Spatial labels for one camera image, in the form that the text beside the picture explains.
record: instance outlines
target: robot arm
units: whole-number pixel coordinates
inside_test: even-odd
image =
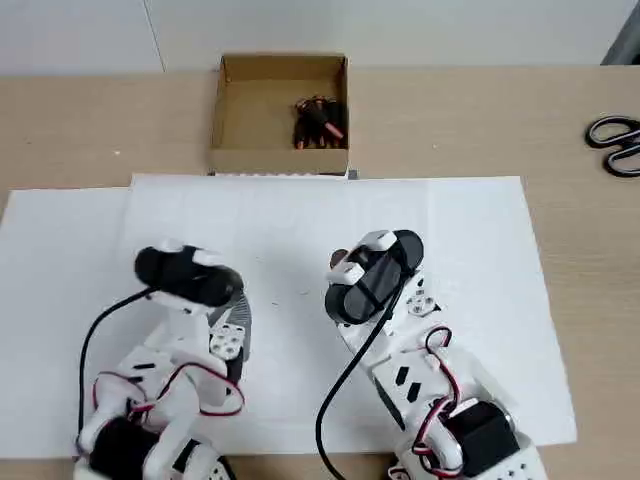
[[[422,259],[414,232],[371,232],[328,274],[325,308],[354,354],[383,323],[360,366],[403,431],[389,477],[546,479],[535,446],[509,414],[513,400],[452,343],[419,271]]]
[[[233,479],[196,427],[203,416],[235,415],[244,405],[237,383],[251,312],[242,280],[210,252],[174,242],[141,251],[136,274],[169,316],[115,370],[98,375],[74,478]]]

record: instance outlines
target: white paper sheet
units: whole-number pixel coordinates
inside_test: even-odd
[[[114,188],[9,198],[0,227],[1,457],[74,453],[80,347],[110,301],[104,269],[127,195]]]
[[[323,273],[334,249],[380,228],[409,228],[428,239],[425,267],[438,301],[450,311],[460,341],[518,401],[514,413],[523,429],[539,444],[575,440],[518,178],[214,184],[187,177],[182,186],[175,180],[136,178],[122,262],[172,236],[220,252],[245,279],[255,314],[254,356],[243,380],[250,400],[228,428],[211,424],[223,450],[314,451],[318,406],[349,360],[323,309]],[[289,344],[275,349],[283,336]],[[265,389],[277,393],[265,395]],[[325,428],[330,451],[388,449],[397,438],[361,372],[336,399]],[[249,430],[250,439],[244,433]]]
[[[133,255],[163,236],[225,254],[243,274],[254,310],[253,356],[242,381],[247,409],[204,428],[226,453],[315,452],[315,413],[349,359],[322,309],[328,256],[378,228],[423,235],[425,266],[434,274],[438,301],[455,317],[456,338],[520,402],[516,413],[524,430],[539,444],[575,440],[518,179],[358,181],[348,187],[274,181],[280,183],[138,177],[119,239],[126,189],[12,195],[0,229],[0,368],[6,379],[0,408],[32,414],[26,421],[3,415],[0,457],[74,452],[77,359],[86,328],[110,302],[140,287]],[[116,364],[163,314],[143,302],[105,322],[91,345],[88,376]],[[270,341],[275,335],[289,339],[286,349]],[[386,449],[394,432],[375,390],[357,372],[328,413],[328,450]]]

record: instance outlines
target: scissors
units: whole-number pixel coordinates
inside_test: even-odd
[[[622,126],[626,131],[602,138],[596,134],[598,129],[604,125]],[[591,148],[620,147],[604,157],[603,167],[611,175],[616,177],[640,177],[640,167],[622,168],[616,165],[616,162],[622,158],[640,154],[640,121],[621,115],[600,118],[589,125],[584,134],[584,140]]]

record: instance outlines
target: black cable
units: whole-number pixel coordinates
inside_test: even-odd
[[[410,276],[411,276],[410,273],[403,272],[403,276],[400,278],[400,286],[398,290],[395,292],[395,294],[391,297],[391,301],[389,302],[389,305],[387,305],[387,308],[382,314],[382,317],[380,317],[380,320],[378,320],[378,323],[376,324],[376,326],[373,327],[373,330],[371,330],[371,333],[369,334],[365,342],[362,344],[362,347],[360,347],[360,350],[358,350],[358,352],[355,354],[351,362],[349,362],[346,368],[342,371],[336,383],[333,385],[333,387],[331,387],[331,390],[329,390],[329,393],[327,393],[327,396],[325,397],[324,401],[322,402],[322,405],[320,406],[320,410],[318,410],[318,416],[316,417],[316,429],[315,429],[316,446],[318,447],[318,453],[320,454],[320,458],[322,459],[322,462],[324,463],[325,467],[327,467],[327,470],[329,470],[329,472],[331,472],[333,477],[337,480],[346,480],[346,478],[338,471],[336,467],[333,466],[333,464],[331,463],[331,460],[329,460],[329,457],[327,456],[327,452],[324,449],[324,444],[322,443],[322,422],[324,420],[324,415],[327,412],[329,405],[333,401],[333,398],[336,396],[340,388],[342,388],[342,385],[344,384],[344,382],[347,380],[347,378],[349,378],[349,375],[351,375],[351,372],[353,372],[353,370],[358,365],[358,363],[360,363],[360,360],[362,360],[362,357],[364,357],[364,355],[367,353],[367,351],[371,347],[371,344],[373,344],[373,341],[376,339],[378,334],[382,331],[384,324],[387,323],[387,321],[390,320],[391,317],[393,316],[393,309],[396,307],[398,300],[402,295],[402,290],[404,289],[404,286],[407,280],[410,278]]]
[[[152,294],[153,292],[158,291],[157,287],[148,287],[144,290],[134,293],[130,297],[125,298],[124,300],[120,300],[118,303],[111,305],[104,312],[102,312],[98,318],[96,318],[91,326],[89,327],[89,331],[87,335],[84,337],[84,343],[82,344],[82,350],[80,351],[80,369],[78,374],[78,386],[79,386],[79,404],[78,404],[78,436],[82,432],[82,428],[84,427],[84,370],[85,363],[87,361],[87,350],[89,349],[89,341],[91,337],[98,328],[98,325],[102,323],[102,321],[111,315],[113,312],[120,310],[123,307],[135,302],[136,300],[140,300],[141,298],[146,297],[147,295]]]

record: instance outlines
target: cardboard box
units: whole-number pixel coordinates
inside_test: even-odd
[[[213,117],[213,171],[343,175],[348,148],[293,147],[294,105],[313,95],[347,102],[344,55],[223,55]]]

